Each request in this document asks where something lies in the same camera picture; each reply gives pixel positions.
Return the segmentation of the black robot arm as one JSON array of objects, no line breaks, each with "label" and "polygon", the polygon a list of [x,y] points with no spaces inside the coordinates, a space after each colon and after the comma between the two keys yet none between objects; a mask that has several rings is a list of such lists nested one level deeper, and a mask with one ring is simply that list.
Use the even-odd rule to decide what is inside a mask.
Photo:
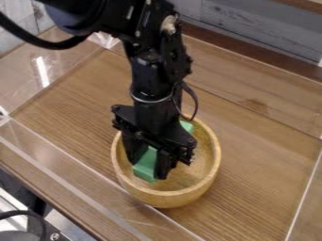
[{"label": "black robot arm", "polygon": [[27,31],[3,12],[0,27],[24,42],[50,49],[78,46],[96,32],[118,38],[131,65],[131,105],[115,104],[114,127],[120,131],[127,159],[135,166],[156,150],[152,178],[163,180],[179,163],[188,165],[198,145],[180,121],[184,82],[193,58],[183,45],[180,13],[167,0],[36,0],[63,31],[72,36],[52,42]]}]

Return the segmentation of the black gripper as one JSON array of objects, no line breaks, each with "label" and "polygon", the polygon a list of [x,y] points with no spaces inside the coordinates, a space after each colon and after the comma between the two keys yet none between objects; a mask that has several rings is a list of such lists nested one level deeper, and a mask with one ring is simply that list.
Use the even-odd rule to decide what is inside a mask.
[{"label": "black gripper", "polygon": [[[120,131],[122,143],[128,161],[136,165],[148,145],[143,139],[144,133],[160,136],[170,126],[180,120],[193,121],[182,113],[183,95],[175,93],[158,100],[134,100],[132,105],[115,104],[111,111],[115,115],[114,127]],[[158,150],[155,178],[164,180],[172,169],[174,155],[167,150]]]}]

